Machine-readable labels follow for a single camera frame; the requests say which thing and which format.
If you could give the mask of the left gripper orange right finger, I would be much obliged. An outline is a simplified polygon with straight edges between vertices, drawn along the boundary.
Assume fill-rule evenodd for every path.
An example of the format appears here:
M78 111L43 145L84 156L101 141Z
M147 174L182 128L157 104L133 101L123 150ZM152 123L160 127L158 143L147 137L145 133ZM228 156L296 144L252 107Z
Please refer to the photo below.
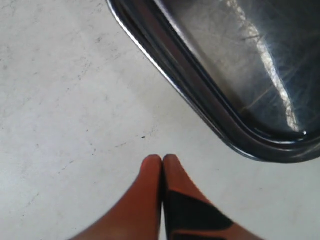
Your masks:
M219 211L190 179L178 157L163 158L163 210L168 240L251 240L253 234Z

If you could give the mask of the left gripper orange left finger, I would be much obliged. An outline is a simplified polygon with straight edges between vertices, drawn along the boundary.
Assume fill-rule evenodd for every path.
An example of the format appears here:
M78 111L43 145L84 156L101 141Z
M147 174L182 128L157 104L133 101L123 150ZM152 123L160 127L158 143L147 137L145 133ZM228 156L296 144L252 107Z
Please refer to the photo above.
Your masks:
M162 159L147 156L123 197L74 240L157 240L161 223Z

